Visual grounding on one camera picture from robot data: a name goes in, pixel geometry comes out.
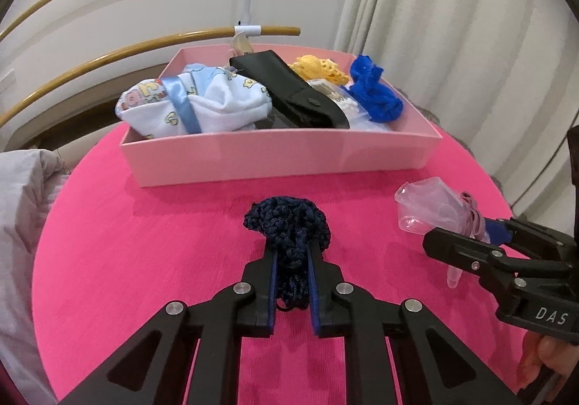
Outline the person's right hand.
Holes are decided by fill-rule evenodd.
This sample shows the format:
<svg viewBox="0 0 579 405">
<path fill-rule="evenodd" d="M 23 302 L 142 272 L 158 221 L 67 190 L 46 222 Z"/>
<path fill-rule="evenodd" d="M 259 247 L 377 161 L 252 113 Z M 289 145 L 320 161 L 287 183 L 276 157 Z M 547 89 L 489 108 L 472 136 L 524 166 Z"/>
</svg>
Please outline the person's right hand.
<svg viewBox="0 0 579 405">
<path fill-rule="evenodd" d="M 561 391 L 578 362 L 578 347 L 558 338 L 527 332 L 523 338 L 522 356 L 516 369 L 517 385 L 527 387 L 539 376 L 543 366 L 561 377 L 550 391 L 548 400 Z"/>
</svg>

